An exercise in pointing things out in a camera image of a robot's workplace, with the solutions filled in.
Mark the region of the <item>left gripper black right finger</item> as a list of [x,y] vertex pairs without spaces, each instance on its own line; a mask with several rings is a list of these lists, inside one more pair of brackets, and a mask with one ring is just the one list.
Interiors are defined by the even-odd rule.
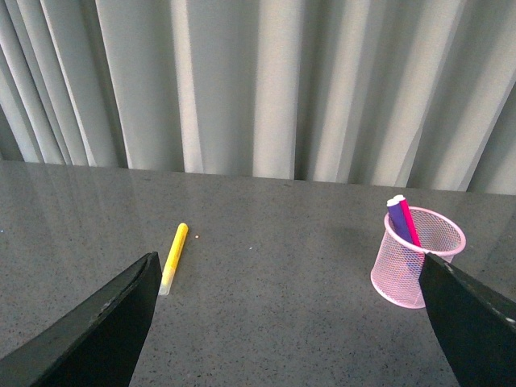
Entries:
[[435,254],[418,282],[439,345],[461,386],[515,385],[515,302]]

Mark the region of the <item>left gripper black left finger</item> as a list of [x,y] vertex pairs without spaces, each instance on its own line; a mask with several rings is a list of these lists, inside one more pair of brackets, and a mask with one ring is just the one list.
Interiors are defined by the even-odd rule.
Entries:
[[127,386],[152,325],[159,256],[138,259],[1,360],[3,386]]

